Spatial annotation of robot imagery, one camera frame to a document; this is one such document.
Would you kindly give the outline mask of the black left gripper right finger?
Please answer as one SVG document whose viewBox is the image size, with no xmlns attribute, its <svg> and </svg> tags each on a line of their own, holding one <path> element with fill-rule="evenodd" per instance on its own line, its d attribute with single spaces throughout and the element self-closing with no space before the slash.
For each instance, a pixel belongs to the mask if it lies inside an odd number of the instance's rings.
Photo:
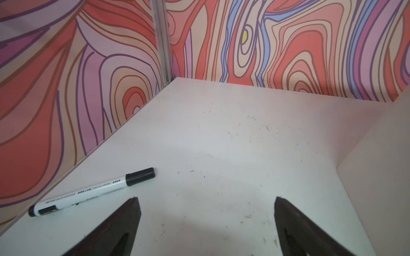
<svg viewBox="0 0 410 256">
<path fill-rule="evenodd" d="M 284 198 L 276 198 L 274 218 L 284 256 L 353 255 Z"/>
</svg>

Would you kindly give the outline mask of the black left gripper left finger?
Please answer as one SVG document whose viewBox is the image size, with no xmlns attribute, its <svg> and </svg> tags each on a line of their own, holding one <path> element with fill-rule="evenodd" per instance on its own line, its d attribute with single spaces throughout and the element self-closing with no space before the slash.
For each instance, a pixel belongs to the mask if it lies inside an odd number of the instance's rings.
<svg viewBox="0 0 410 256">
<path fill-rule="evenodd" d="M 128 199 L 89 235 L 64 255 L 129 256 L 135 241 L 141 208 L 136 197 Z"/>
</svg>

